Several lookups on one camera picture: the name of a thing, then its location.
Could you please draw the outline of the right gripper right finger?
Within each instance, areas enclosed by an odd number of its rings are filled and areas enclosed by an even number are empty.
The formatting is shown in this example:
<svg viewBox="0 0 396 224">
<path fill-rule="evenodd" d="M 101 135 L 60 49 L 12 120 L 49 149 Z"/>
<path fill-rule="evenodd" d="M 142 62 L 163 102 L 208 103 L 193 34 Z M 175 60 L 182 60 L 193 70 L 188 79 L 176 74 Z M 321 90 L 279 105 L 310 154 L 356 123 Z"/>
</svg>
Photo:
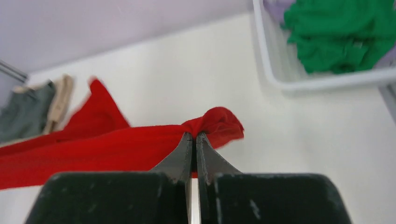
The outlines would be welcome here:
<svg viewBox="0 0 396 224">
<path fill-rule="evenodd" d="M 212 146 L 207 135 L 196 138 L 198 183 L 211 185 L 219 175 L 239 175 L 241 172 L 225 160 Z"/>
</svg>

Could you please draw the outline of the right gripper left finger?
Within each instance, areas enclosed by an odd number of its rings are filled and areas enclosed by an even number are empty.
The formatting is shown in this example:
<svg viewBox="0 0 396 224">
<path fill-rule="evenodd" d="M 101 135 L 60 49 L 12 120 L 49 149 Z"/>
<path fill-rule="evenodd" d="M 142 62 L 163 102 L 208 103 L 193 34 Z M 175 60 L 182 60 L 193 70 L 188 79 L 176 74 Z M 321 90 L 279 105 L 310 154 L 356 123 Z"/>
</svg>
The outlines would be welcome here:
<svg viewBox="0 0 396 224">
<path fill-rule="evenodd" d="M 163 173 L 174 184 L 188 185 L 191 180 L 193 138 L 184 133 L 177 147 L 149 172 Z"/>
</svg>

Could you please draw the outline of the red t shirt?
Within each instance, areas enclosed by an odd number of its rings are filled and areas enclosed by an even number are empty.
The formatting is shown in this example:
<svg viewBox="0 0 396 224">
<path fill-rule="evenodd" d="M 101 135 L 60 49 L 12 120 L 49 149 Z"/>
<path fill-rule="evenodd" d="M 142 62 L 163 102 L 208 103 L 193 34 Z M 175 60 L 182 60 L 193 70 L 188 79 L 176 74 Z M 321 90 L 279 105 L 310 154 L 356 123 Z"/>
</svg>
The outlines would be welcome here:
<svg viewBox="0 0 396 224">
<path fill-rule="evenodd" d="M 63 130 L 0 149 L 1 189 L 43 185 L 60 172 L 148 171 L 184 133 L 205 133 L 214 148 L 244 137 L 242 124 L 224 107 L 180 125 L 132 127 L 98 79 L 91 79 L 90 92 Z"/>
</svg>

